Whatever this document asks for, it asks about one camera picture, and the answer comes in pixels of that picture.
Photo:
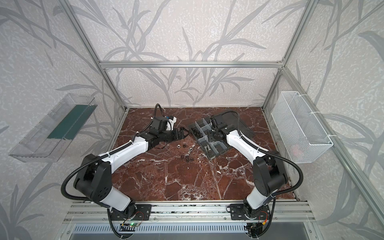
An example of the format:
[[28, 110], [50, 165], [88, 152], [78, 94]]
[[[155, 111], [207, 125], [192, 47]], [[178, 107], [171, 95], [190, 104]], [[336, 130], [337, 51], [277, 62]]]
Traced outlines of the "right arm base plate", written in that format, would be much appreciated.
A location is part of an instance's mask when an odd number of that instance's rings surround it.
[[252, 209], [245, 204], [230, 204], [226, 211], [231, 215], [231, 220], [250, 220], [267, 222], [270, 219], [270, 209], [268, 206], [261, 206]]

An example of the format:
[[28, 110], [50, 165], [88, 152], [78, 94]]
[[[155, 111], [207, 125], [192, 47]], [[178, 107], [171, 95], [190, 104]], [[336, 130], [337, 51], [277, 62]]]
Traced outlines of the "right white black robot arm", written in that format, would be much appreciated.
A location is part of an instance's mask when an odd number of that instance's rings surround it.
[[[240, 129], [240, 114], [236, 111], [226, 111], [210, 118], [212, 124], [211, 136], [215, 141], [225, 142], [239, 151], [253, 165], [254, 189], [244, 199], [244, 212], [248, 217], [261, 210], [277, 196], [293, 192], [304, 181], [302, 169], [293, 161], [257, 145]], [[288, 189], [281, 187], [288, 182], [285, 163], [294, 167], [299, 174], [299, 180]]]

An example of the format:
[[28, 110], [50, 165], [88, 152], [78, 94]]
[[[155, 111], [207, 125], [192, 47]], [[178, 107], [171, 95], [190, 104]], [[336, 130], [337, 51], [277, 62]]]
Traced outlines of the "grey plastic organizer box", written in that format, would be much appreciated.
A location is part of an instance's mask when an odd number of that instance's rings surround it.
[[231, 131], [240, 131], [248, 138], [255, 136], [255, 132], [234, 110], [202, 118], [190, 124], [188, 128], [209, 160], [223, 155], [232, 148], [227, 143], [227, 135]]

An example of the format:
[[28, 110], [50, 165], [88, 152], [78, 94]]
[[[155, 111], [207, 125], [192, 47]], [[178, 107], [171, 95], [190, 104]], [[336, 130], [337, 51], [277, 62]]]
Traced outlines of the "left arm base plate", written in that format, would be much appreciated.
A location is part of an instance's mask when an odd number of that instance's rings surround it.
[[151, 204], [135, 204], [128, 206], [124, 211], [118, 211], [112, 208], [110, 212], [112, 221], [148, 221], [152, 210]]

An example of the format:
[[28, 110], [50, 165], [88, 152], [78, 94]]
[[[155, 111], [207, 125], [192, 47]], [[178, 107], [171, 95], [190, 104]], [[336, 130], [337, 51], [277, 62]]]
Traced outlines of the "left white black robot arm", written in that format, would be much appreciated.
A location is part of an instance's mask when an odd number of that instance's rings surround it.
[[134, 215], [137, 211], [136, 202], [113, 186], [113, 173], [160, 143], [183, 140], [189, 134], [186, 128], [175, 127], [177, 118], [166, 116], [159, 104], [155, 105], [154, 111], [150, 123], [136, 132], [127, 143], [97, 156], [85, 156], [81, 166], [64, 179], [62, 195], [69, 200], [94, 202], [128, 218]]

